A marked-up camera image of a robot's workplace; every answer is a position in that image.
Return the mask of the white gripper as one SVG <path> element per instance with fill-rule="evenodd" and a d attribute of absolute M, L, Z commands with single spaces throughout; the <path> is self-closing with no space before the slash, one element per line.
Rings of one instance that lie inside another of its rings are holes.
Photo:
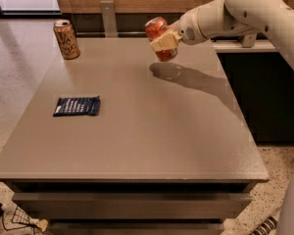
<path fill-rule="evenodd" d="M 207 41 L 199 26 L 200 8 L 194 8 L 183 14 L 178 21 L 170 25 L 170 29 L 160 33 L 150 32 L 150 46 L 154 52 L 166 51 L 178 47 L 179 42 L 196 45 Z"/>

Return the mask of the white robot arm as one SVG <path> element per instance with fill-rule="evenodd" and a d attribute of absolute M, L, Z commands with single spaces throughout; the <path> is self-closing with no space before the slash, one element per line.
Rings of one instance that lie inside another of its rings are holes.
<path fill-rule="evenodd" d="M 154 52 L 216 36 L 262 33 L 294 70 L 294 9 L 283 0 L 214 0 L 183 14 L 150 41 Z"/>

